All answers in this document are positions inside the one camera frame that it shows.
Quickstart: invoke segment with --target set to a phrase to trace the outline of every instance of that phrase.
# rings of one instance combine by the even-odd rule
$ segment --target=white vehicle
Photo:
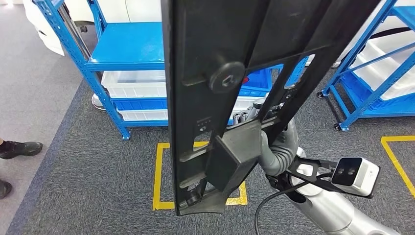
[[[93,24],[88,0],[65,0],[69,15],[77,26]],[[98,0],[108,23],[161,22],[160,0]],[[35,26],[45,46],[64,55],[59,38],[32,0],[23,0],[26,16]]]

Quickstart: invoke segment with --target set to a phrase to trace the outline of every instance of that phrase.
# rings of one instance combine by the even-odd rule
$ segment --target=caster wheel
[[[334,129],[336,129],[336,131],[341,131],[342,128],[340,127],[340,125],[338,123],[334,124]]]
[[[319,99],[324,98],[323,92],[317,92],[317,98]]]
[[[91,103],[99,111],[105,112],[104,105],[102,105],[101,101],[99,101],[99,98],[97,95],[93,94],[91,98]]]

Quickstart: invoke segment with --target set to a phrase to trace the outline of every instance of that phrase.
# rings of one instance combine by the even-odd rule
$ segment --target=blue shelving unit
[[[128,99],[112,99],[100,83],[103,71],[164,70],[163,37],[160,22],[107,23],[98,2],[88,0],[98,38],[94,51],[90,53],[66,11],[64,0],[34,0],[34,3],[55,31],[86,82],[99,97],[123,139],[130,138],[128,127],[168,125],[167,120],[124,121],[117,112],[116,104],[120,104],[121,109],[127,108]],[[298,80],[299,74],[296,73],[301,73],[304,65],[305,62],[299,63],[290,81]],[[280,70],[282,65],[273,68]],[[266,84],[260,89],[253,89],[249,84],[245,85],[241,90],[242,95],[254,96],[258,94],[258,96],[264,96],[271,88],[271,77],[269,76],[267,79],[269,81],[266,81]],[[161,106],[165,104],[159,100],[157,102]]]
[[[373,34],[375,29],[381,24],[388,16],[397,16],[402,22],[404,22],[410,29],[415,31],[415,6],[397,6],[394,7],[396,0],[387,0],[380,9],[379,13],[375,16],[370,23],[362,37],[339,65],[334,76],[330,79],[326,87],[319,93],[319,97],[328,96],[331,92],[338,102],[341,110],[343,111],[346,119],[343,122],[336,124],[337,130],[347,131],[349,126],[358,118],[379,118],[379,117],[402,117],[402,116],[415,116],[415,94],[406,95],[403,97],[395,98],[393,100],[383,101],[380,96],[385,93],[396,81],[398,81],[405,73],[415,65],[415,52],[412,53],[405,62],[403,62],[398,69],[396,69],[375,91],[364,90],[365,86],[363,80],[360,80],[353,71],[360,69],[364,66],[375,63],[379,60],[387,58],[392,54],[401,52],[403,50],[415,47],[415,42],[402,48],[396,49],[383,56],[375,58],[371,61],[363,63],[350,69],[350,65],[353,64],[356,56],[366,42]],[[358,82],[360,84],[351,85],[350,82]],[[340,84],[349,96],[355,110],[350,113],[345,103],[340,97],[338,91],[335,88],[336,84]]]

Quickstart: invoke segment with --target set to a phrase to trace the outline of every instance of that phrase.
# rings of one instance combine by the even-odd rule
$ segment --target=black bracket
[[[311,174],[311,176],[307,176],[301,173],[297,172],[297,169],[300,165],[310,165],[313,167],[313,172]],[[309,182],[311,184],[314,184],[317,187],[320,187],[324,190],[327,191],[331,191],[331,192],[338,192],[338,193],[344,193],[344,194],[349,194],[349,195],[353,195],[353,196],[358,196],[358,197],[364,197],[364,198],[372,198],[374,196],[375,193],[375,187],[373,187],[373,191],[370,195],[368,196],[361,196],[358,194],[353,194],[353,193],[348,193],[345,192],[341,189],[339,189],[338,187],[332,185],[332,183],[330,181],[324,180],[320,177],[317,176],[317,172],[318,169],[320,167],[329,170],[330,172],[333,172],[334,169],[337,166],[337,162],[332,162],[332,161],[327,161],[327,160],[318,160],[318,159],[310,159],[310,158],[302,158],[300,156],[296,156],[294,158],[293,163],[288,167],[288,169],[282,174],[281,177],[284,177],[283,175],[286,174],[286,177],[288,176],[294,176],[296,178],[299,178],[301,180],[304,180],[306,182]],[[270,185],[273,188],[276,188],[278,190],[284,190],[287,189],[289,187],[291,187],[291,185],[286,184],[286,180],[285,183],[281,184],[281,177],[274,177],[274,176],[270,176],[270,175],[266,175],[268,181],[270,182]]]

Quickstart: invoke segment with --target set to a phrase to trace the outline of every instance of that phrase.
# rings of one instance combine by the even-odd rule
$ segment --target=camera
[[[331,177],[331,183],[341,190],[369,197],[378,178],[380,167],[360,157],[344,157]]]

